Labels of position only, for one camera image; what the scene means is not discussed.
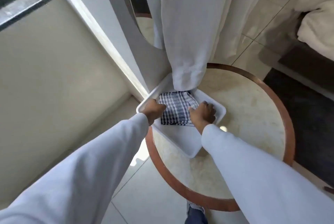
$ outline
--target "checkered cloth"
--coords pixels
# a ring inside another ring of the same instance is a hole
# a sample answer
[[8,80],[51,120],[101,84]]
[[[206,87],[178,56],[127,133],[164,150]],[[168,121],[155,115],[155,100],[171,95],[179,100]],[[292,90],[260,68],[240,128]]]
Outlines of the checkered cloth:
[[162,114],[162,125],[194,126],[190,120],[188,107],[196,109],[198,103],[190,91],[176,91],[159,95],[159,103],[167,106]]

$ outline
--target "hand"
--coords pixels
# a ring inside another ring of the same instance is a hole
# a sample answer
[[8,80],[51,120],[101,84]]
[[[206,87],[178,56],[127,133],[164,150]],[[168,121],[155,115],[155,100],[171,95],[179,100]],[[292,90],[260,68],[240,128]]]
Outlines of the hand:
[[207,103],[206,101],[202,102],[197,109],[191,107],[188,108],[190,113],[190,120],[198,130],[200,134],[203,133],[205,126],[212,124],[215,121],[216,110],[213,107],[213,104]]
[[149,99],[141,113],[147,117],[148,124],[151,126],[154,120],[162,116],[162,113],[165,111],[165,109],[165,104],[158,104],[155,99]]

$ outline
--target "white sleeve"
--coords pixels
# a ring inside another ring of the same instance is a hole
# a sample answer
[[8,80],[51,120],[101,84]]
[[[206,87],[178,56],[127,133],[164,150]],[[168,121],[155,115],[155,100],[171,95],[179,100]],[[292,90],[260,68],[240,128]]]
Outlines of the white sleeve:
[[139,113],[88,142],[0,211],[0,224],[100,223],[148,126]]
[[333,223],[334,201],[282,161],[215,125],[202,144],[250,224]]

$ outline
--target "round table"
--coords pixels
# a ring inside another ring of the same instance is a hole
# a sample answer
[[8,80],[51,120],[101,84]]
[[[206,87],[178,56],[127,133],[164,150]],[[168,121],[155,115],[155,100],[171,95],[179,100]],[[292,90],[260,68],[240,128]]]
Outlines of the round table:
[[[226,107],[221,129],[292,165],[295,134],[290,116],[260,79],[233,66],[209,63],[198,88]],[[152,128],[146,145],[156,169],[182,197],[213,210],[240,210],[204,149],[188,159]]]

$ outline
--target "jeans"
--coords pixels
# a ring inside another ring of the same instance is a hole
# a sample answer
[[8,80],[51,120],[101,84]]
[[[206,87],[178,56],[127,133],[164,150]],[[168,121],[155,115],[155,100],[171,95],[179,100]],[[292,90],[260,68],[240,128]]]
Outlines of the jeans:
[[189,208],[188,217],[184,224],[208,224],[208,221],[201,210]]

